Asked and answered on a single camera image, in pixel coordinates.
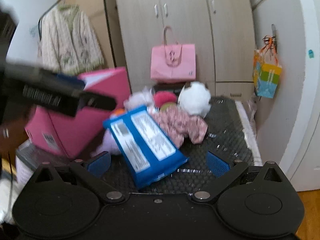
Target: wardrobe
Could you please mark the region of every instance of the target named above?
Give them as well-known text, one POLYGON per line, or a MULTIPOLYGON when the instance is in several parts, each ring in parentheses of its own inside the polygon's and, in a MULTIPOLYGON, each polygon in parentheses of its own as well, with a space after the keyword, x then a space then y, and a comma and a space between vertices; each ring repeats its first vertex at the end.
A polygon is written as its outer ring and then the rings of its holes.
POLYGON ((104 68, 126 66, 116 0, 63 0, 62 3, 79 5, 89 17, 105 59, 104 68))
POLYGON ((212 95, 246 100, 253 92, 255 49, 249 0, 116 0, 132 92, 150 80, 151 51, 170 25, 180 43, 196 45, 196 79, 212 95))

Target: wardrobe door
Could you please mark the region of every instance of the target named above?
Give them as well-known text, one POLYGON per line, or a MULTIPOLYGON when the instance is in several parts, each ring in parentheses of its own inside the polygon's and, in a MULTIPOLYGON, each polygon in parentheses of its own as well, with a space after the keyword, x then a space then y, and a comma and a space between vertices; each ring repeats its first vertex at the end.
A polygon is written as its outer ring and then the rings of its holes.
POLYGON ((151 51, 161 44, 163 30, 159 0, 117 0, 117 6, 131 89, 137 92, 154 84, 151 51))
POLYGON ((250 1, 208 1, 212 21, 216 81, 252 82, 255 41, 250 1))
POLYGON ((170 25, 180 43, 196 45, 196 76, 214 95, 214 54, 206 0, 160 0, 164 25, 170 25))
POLYGON ((113 53, 115 55, 115 66, 127 66, 124 55, 124 48, 121 36, 120 22, 116 0, 106 0, 109 31, 113 53))

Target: blue wet wipes package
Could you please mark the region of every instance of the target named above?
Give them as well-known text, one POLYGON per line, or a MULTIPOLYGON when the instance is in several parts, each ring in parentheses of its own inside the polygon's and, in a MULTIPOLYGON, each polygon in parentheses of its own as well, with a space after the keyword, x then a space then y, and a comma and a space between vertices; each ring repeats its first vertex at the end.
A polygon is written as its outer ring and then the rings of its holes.
POLYGON ((124 156, 138 189, 173 173, 188 161, 145 106, 103 122, 124 156))

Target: cabinet handle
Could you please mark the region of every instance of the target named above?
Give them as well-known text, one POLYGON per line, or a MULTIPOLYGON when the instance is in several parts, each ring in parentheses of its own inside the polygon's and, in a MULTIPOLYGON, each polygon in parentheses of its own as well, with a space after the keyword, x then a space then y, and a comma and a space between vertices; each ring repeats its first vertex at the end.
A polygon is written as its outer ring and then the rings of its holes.
POLYGON ((2 130, 2 133, 3 133, 3 137, 4 137, 4 138, 9 138, 9 130, 8 130, 8 128, 3 129, 3 130, 2 130))
POLYGON ((156 18, 159 17, 159 11, 158 11, 158 5, 155 5, 155 14, 156 14, 156 18))
POLYGON ((214 8, 214 0, 211 1, 211 5, 212 5, 213 14, 216 14, 217 10, 214 8))
POLYGON ((163 8, 164 8, 164 14, 165 14, 165 16, 168 17, 168 6, 167 6, 166 3, 164 4, 163 8))
POLYGON ((234 97, 234 98, 240 98, 242 96, 242 93, 240 93, 240 94, 232 94, 232 93, 230 93, 230 96, 234 97))

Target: colorful gift bag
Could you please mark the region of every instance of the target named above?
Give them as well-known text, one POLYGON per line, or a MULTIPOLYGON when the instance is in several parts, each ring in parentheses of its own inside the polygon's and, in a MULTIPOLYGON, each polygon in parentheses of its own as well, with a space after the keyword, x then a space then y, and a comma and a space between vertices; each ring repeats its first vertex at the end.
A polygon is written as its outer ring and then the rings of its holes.
POLYGON ((253 82, 257 96, 273 98, 282 67, 279 65, 272 37, 264 38, 265 47, 253 57, 253 82))

